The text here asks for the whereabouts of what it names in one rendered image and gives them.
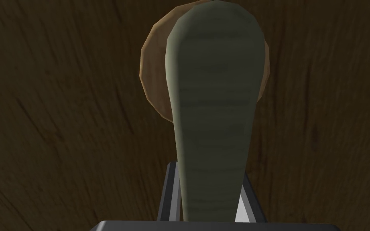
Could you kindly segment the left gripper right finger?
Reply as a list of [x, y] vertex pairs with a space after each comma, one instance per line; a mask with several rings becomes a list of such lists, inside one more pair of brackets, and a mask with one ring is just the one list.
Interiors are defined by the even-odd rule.
[[247, 173], [244, 174], [235, 222], [267, 223]]

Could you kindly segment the green and brown door handle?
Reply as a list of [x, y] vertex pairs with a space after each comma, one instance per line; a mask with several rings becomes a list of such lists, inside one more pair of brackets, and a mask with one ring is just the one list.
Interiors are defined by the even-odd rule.
[[174, 126], [184, 221], [235, 221], [269, 73], [263, 32], [238, 4], [180, 5], [151, 28], [139, 78], [147, 100]]

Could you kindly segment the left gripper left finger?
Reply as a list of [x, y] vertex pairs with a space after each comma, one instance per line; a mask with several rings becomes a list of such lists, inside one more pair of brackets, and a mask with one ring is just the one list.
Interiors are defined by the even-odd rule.
[[167, 165], [157, 221], [181, 221], [181, 186], [177, 162]]

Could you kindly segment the dark brown wooden door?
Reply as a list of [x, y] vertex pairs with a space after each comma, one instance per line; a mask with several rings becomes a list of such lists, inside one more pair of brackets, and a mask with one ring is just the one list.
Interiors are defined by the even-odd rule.
[[[0, 0], [0, 231], [157, 218], [172, 123], [141, 47], [192, 0]], [[269, 222], [370, 231], [370, 0], [228, 0], [269, 45], [246, 170]]]

